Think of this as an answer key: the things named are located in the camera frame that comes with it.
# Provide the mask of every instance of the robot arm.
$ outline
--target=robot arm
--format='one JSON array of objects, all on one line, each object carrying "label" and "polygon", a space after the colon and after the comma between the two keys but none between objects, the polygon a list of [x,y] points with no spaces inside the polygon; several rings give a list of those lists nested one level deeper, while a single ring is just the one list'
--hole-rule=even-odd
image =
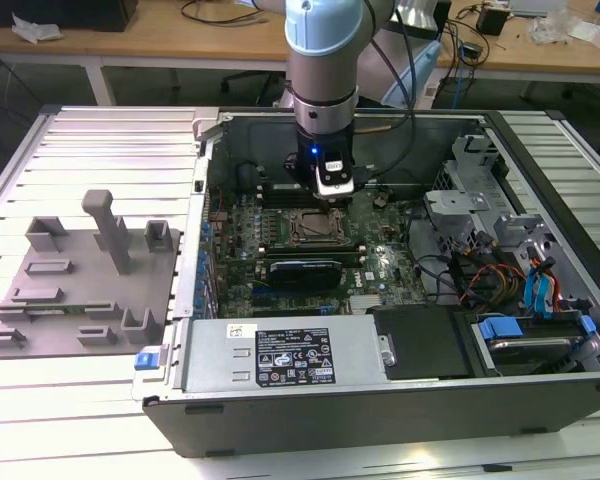
[{"label": "robot arm", "polygon": [[321,198],[351,195],[366,183],[357,178],[352,157],[358,57],[391,18],[395,0],[250,3],[286,14],[298,151],[287,158],[285,169]]}]

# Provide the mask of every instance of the wooden table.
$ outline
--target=wooden table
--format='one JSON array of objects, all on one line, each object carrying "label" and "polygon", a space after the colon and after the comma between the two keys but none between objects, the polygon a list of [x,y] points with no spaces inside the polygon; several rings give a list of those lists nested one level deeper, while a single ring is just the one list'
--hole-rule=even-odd
[{"label": "wooden table", "polygon": [[[453,0],[450,18],[455,19],[458,11],[475,3],[476,0]],[[597,3],[597,0],[570,0],[570,12],[584,21],[600,24],[600,15],[595,13]],[[477,19],[478,14],[472,13],[460,21],[475,28]],[[500,36],[487,36],[491,52],[484,65],[475,71],[476,78],[528,81],[523,96],[531,94],[535,82],[600,83],[600,49],[575,38],[568,44],[534,45],[528,36],[530,22],[528,18],[512,18]],[[484,46],[484,40],[465,26],[459,26],[459,36],[463,41]],[[451,65],[453,49],[449,34],[443,35],[443,46],[428,86],[437,87]],[[430,107],[432,102],[432,98],[421,99],[419,108]]]},{"label": "wooden table", "polygon": [[[284,71],[288,46],[284,19],[263,13],[266,23],[218,28],[183,17],[179,0],[139,0],[124,32],[62,29],[64,38],[33,45],[0,28],[0,57],[13,63],[80,65],[85,68],[98,105],[115,99],[104,66],[210,68]],[[209,19],[232,18],[252,11],[228,2],[201,6]]]},{"label": "wooden table", "polygon": [[[453,0],[451,17],[476,0]],[[595,17],[597,0],[571,0],[572,12],[585,20]],[[138,11],[122,33],[64,29],[65,38],[38,45],[0,28],[0,56],[8,62],[80,65],[85,68],[99,105],[115,99],[102,73],[104,66],[213,68],[284,71],[288,46],[284,19],[264,13],[266,23],[241,28],[218,28],[188,20],[180,14],[182,1],[139,0]],[[231,18],[247,12],[229,0],[202,6],[204,18]],[[463,21],[475,26],[477,14]],[[477,78],[600,83],[600,50],[574,39],[570,44],[536,46],[527,37],[528,19],[507,22],[499,37],[489,37],[491,54],[475,73]],[[465,27],[465,41],[483,43]],[[451,62],[450,39],[429,83],[446,74]]]}]

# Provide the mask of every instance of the power supply label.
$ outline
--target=power supply label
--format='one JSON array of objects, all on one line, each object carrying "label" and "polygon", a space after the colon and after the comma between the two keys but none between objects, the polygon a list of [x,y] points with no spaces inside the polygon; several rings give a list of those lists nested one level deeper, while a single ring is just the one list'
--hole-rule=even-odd
[{"label": "power supply label", "polygon": [[336,383],[329,329],[257,331],[256,382],[261,387]]}]

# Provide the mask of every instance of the table leg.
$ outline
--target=table leg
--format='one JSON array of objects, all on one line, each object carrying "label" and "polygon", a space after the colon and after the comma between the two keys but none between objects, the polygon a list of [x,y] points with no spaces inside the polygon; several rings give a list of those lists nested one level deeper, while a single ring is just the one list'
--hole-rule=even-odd
[{"label": "table leg", "polygon": [[438,87],[440,86],[440,81],[446,75],[446,69],[444,68],[434,68],[427,79],[427,82],[424,84],[424,88],[418,97],[418,101],[416,102],[416,110],[431,110],[433,108],[433,102],[436,99],[436,95],[438,93]]},{"label": "table leg", "polygon": [[531,95],[533,95],[533,91],[538,86],[538,82],[527,82],[524,85],[524,88],[520,92],[520,98],[522,100],[531,100]]},{"label": "table leg", "polygon": [[171,89],[177,90],[182,87],[180,83],[180,75],[178,74],[177,68],[169,69],[169,80],[171,81]]},{"label": "table leg", "polygon": [[113,96],[111,85],[102,72],[102,67],[99,65],[85,65],[84,69],[87,71],[96,103],[102,107],[114,106],[116,98]]}]

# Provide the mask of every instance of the aluminum slat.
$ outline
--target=aluminum slat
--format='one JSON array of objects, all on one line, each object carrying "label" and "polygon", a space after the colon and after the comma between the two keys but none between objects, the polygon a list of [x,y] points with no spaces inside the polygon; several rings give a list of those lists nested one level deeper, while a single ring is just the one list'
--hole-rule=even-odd
[{"label": "aluminum slat", "polygon": [[527,150],[534,157],[581,156],[580,150],[574,146],[529,147]]},{"label": "aluminum slat", "polygon": [[[594,167],[594,162],[585,157],[578,145],[548,116],[544,115],[544,120],[540,120],[535,115],[507,113],[505,119],[515,132],[523,134],[519,137],[522,143],[600,249],[599,168]],[[546,135],[548,122],[557,130],[556,135]],[[527,212],[536,212],[534,201],[519,179],[511,174],[508,180]]]},{"label": "aluminum slat", "polygon": [[189,157],[36,157],[27,170],[146,170],[188,169],[195,160]]},{"label": "aluminum slat", "polygon": [[542,169],[549,168],[592,168],[582,156],[579,157],[537,157],[533,156],[538,166]]},{"label": "aluminum slat", "polygon": [[163,157],[176,155],[191,155],[192,147],[183,144],[173,145],[75,145],[49,144],[40,146],[34,156],[36,157]]},{"label": "aluminum slat", "polygon": [[46,185],[19,185],[9,192],[9,200],[82,200],[87,190],[106,189],[113,195],[114,202],[131,199],[189,198],[190,183],[167,184],[89,184],[59,185],[49,188]]},{"label": "aluminum slat", "polygon": [[551,182],[600,182],[600,174],[593,168],[570,170],[544,169],[543,171]]},{"label": "aluminum slat", "polygon": [[504,115],[509,125],[553,125],[553,121],[545,116]]},{"label": "aluminum slat", "polygon": [[155,133],[143,133],[141,136],[138,134],[125,135],[119,133],[91,133],[91,134],[50,134],[44,137],[43,144],[70,144],[70,145],[86,145],[93,146],[105,144],[105,145],[136,145],[136,144],[191,144],[191,135],[184,133],[173,133],[173,134],[155,134]]},{"label": "aluminum slat", "polygon": [[[0,206],[0,217],[84,217],[89,214],[82,209],[81,200],[58,202],[53,200],[17,200]],[[186,215],[187,199],[173,200],[114,200],[111,211],[114,215]]]},{"label": "aluminum slat", "polygon": [[94,114],[89,110],[66,109],[58,114],[58,122],[108,122],[120,120],[123,122],[192,122],[195,109],[180,111],[156,110],[139,112],[137,110],[122,109],[99,111]]},{"label": "aluminum slat", "polygon": [[[147,225],[149,220],[159,218],[161,220],[167,220],[169,226],[177,228],[180,231],[184,231],[187,225],[186,215],[138,215],[138,216],[126,216],[124,223],[127,228],[138,228],[143,229]],[[59,217],[62,226],[67,230],[95,230],[96,223],[91,217]],[[24,235],[29,228],[31,218],[3,218],[0,219],[0,235]]]},{"label": "aluminum slat", "polygon": [[573,146],[573,144],[566,137],[555,136],[530,136],[530,135],[519,135],[518,138],[525,146]]},{"label": "aluminum slat", "polygon": [[[509,181],[509,184],[516,194],[527,194],[517,178]],[[600,182],[553,182],[552,185],[560,195],[600,196]]]},{"label": "aluminum slat", "polygon": [[100,122],[54,122],[49,133],[190,133],[191,122],[124,122],[120,120]]},{"label": "aluminum slat", "polygon": [[182,170],[89,170],[22,172],[21,185],[80,185],[96,183],[184,183],[193,178],[193,169]]},{"label": "aluminum slat", "polygon": [[511,129],[517,135],[555,135],[557,137],[562,136],[562,132],[560,131],[560,129],[558,129],[558,127],[556,127],[553,124],[538,125],[534,122],[534,124],[529,125],[521,121],[520,123],[511,125]]}]

